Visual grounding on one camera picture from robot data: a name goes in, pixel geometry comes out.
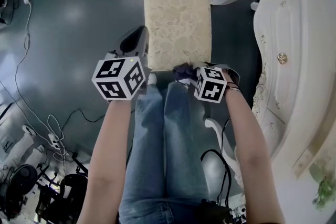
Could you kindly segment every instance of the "white wall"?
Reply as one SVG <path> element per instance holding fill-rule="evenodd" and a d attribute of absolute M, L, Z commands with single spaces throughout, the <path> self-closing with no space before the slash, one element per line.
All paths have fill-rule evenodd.
<path fill-rule="evenodd" d="M 288 224 L 326 223 L 336 210 L 336 201 L 329 203 L 322 211 L 316 210 L 312 200 L 316 197 L 318 184 L 314 182 L 308 171 L 296 179 L 291 167 L 286 166 L 281 161 L 282 159 L 285 159 L 285 156 L 277 156 L 279 161 L 273 163 L 273 169 L 277 193 L 286 222 Z"/>

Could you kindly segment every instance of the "floor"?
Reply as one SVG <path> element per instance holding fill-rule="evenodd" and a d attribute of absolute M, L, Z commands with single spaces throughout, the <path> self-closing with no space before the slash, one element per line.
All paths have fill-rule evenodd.
<path fill-rule="evenodd" d="M 113 50 L 116 40 L 130 28 L 144 24 L 143 0 L 31 0 L 33 12 L 29 24 L 30 50 L 21 64 L 17 81 L 27 103 L 43 122 L 53 114 L 63 125 L 69 114 L 83 109 L 87 118 L 94 120 L 104 115 L 107 103 L 91 82 L 98 60 Z M 253 31 L 253 12 L 250 3 L 239 0 L 229 6 L 212 7 L 212 62 L 226 63 L 241 76 L 240 87 L 246 100 L 252 104 L 258 74 L 259 51 Z M 9 20 L 9 8 L 0 10 Z M 24 55 L 24 28 L 29 7 L 20 4 L 11 25 L 0 29 L 0 80 L 18 98 L 14 73 Z M 160 76 L 162 85 L 170 74 Z M 226 105 L 207 105 L 207 109 L 191 96 L 194 111 L 194 136 L 197 150 L 219 150 L 214 131 L 204 127 L 204 116 L 211 116 L 220 124 L 228 118 Z M 0 104 L 10 103 L 8 94 L 0 88 Z M 24 111 L 39 134 L 47 137 L 46 128 Z M 10 116 L 0 126 L 0 142 L 16 142 L 22 136 L 21 126 L 26 123 L 20 110 L 13 106 Z M 130 128 L 129 145 L 133 135 Z M 92 153 L 101 121 L 87 122 L 79 112 L 73 114 L 64 128 L 65 145 L 72 151 Z M 232 127 L 226 130 L 232 147 L 235 141 Z M 38 139 L 36 145 L 44 143 Z M 212 199 L 216 199 L 223 179 L 221 161 L 209 153 L 205 170 Z M 233 184 L 230 195 L 240 192 Z"/>

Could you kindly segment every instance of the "blue jeans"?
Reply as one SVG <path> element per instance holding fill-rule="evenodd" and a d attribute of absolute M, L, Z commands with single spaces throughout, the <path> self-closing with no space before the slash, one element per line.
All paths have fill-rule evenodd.
<path fill-rule="evenodd" d="M 150 85 L 147 95 L 136 102 L 120 222 L 198 223 L 195 212 L 201 200 L 208 199 L 199 158 L 191 133 L 187 89 L 170 83 L 164 100 L 156 86 Z"/>

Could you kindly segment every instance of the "drawer knob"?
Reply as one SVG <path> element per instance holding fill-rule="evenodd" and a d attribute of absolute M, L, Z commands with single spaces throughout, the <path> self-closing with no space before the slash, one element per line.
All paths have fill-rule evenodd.
<path fill-rule="evenodd" d="M 281 65 L 287 62 L 287 55 L 286 54 L 279 54 L 278 61 Z"/>

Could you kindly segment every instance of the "white shoe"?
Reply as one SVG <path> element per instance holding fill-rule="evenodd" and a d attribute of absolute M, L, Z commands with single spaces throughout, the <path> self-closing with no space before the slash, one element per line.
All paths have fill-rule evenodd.
<path fill-rule="evenodd" d="M 35 131 L 27 125 L 22 125 L 22 130 L 25 132 L 25 134 L 30 134 L 32 138 L 36 137 Z"/>
<path fill-rule="evenodd" d="M 147 85 L 156 85 L 156 82 L 157 82 L 156 75 L 153 74 L 153 73 L 150 73 L 149 76 L 148 76 Z"/>
<path fill-rule="evenodd" d="M 41 153 L 43 153 L 45 149 L 46 149 L 46 148 L 45 148 L 43 145 L 39 145 L 39 146 L 37 147 L 37 150 L 40 151 Z"/>

